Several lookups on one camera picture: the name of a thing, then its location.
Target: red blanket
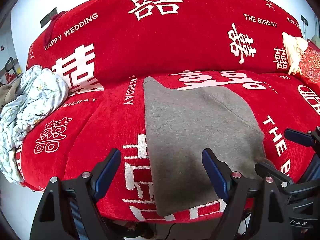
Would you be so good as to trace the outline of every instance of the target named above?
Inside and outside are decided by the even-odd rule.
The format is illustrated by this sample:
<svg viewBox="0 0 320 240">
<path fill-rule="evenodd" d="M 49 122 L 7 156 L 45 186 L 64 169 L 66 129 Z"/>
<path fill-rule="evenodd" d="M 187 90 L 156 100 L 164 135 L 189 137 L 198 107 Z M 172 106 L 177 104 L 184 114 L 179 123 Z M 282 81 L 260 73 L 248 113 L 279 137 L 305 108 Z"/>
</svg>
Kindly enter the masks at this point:
<svg viewBox="0 0 320 240">
<path fill-rule="evenodd" d="M 24 140 L 17 162 L 26 183 L 42 190 L 52 176 L 75 178 L 117 147 L 123 159 L 98 203 L 102 215 L 153 222 L 219 216 L 219 201 L 156 214 L 144 124 L 148 75 L 169 88 L 233 90 L 252 108 L 267 157 L 297 181 L 313 152 L 283 132 L 314 129 L 320 102 L 284 74 L 284 31 L 301 36 L 292 16 L 268 0 L 91 0 L 68 11 L 55 22 L 50 43 L 42 33 L 29 50 L 28 65 L 60 74 L 73 96 Z M 187 69 L 201 71 L 175 74 Z"/>
</svg>

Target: white floor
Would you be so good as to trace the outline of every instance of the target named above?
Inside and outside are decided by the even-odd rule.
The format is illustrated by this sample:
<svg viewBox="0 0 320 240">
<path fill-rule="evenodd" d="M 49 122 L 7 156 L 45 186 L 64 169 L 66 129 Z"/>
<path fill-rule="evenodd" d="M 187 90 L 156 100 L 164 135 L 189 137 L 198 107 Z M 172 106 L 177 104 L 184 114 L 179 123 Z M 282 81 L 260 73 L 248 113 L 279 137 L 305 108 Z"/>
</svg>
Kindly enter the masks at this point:
<svg viewBox="0 0 320 240">
<path fill-rule="evenodd" d="M 32 192 L 29 188 L 7 182 L 0 173 L 0 208 L 13 230 L 21 240 L 29 240 L 31 226 L 42 192 Z M 172 227 L 168 240 L 202 240 L 210 237 L 217 220 L 190 224 L 176 224 Z M 170 224 L 151 225 L 156 229 L 156 239 L 164 239 Z"/>
</svg>

